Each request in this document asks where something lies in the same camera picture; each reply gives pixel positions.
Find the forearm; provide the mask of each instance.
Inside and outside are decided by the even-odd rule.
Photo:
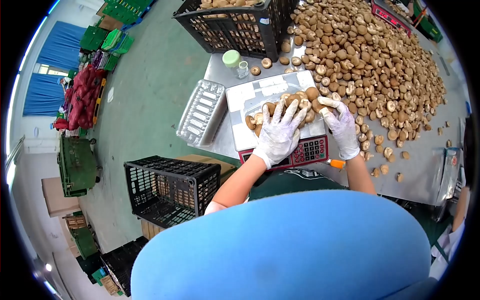
[[[346,160],[348,187],[353,191],[365,192],[376,195],[375,187],[368,173],[363,157],[358,154]]]
[[[464,186],[460,191],[460,197],[458,198],[458,203],[456,204],[455,216],[452,224],[452,231],[458,229],[460,224],[462,224],[465,217],[465,211],[467,209],[467,197],[468,197],[469,188]]]
[[[253,184],[266,169],[267,167],[261,158],[256,155],[251,155],[220,187],[212,201],[225,207],[231,207],[245,202]]]
[[[413,2],[410,2],[407,8],[408,8],[408,16],[409,17],[413,16]]]

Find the scale keypad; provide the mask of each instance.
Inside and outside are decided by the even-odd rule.
[[[325,140],[316,139],[310,141],[300,141],[297,149],[293,151],[293,163],[302,164],[310,161],[316,161],[326,158]]]

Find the window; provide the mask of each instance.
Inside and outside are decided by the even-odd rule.
[[[68,71],[55,68],[49,65],[40,64],[40,68],[38,69],[39,74],[48,74],[48,75],[61,75],[61,76],[68,76]]]

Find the green jar lid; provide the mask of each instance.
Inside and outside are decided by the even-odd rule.
[[[222,61],[227,67],[234,68],[241,62],[240,53],[236,50],[228,50],[223,54]]]

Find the black plastic crate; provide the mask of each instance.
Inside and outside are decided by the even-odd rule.
[[[177,19],[208,53],[233,49],[242,56],[268,57],[276,62],[281,34],[291,24],[290,14],[297,3],[297,0],[265,0],[253,7],[197,11],[201,0],[185,0],[172,18]]]
[[[132,213],[161,228],[203,216],[220,188],[220,165],[151,156],[124,163]]]
[[[132,274],[133,263],[138,253],[140,253],[140,250],[147,243],[148,239],[141,236],[100,256],[113,281],[121,286],[127,297],[130,297],[130,276]]]

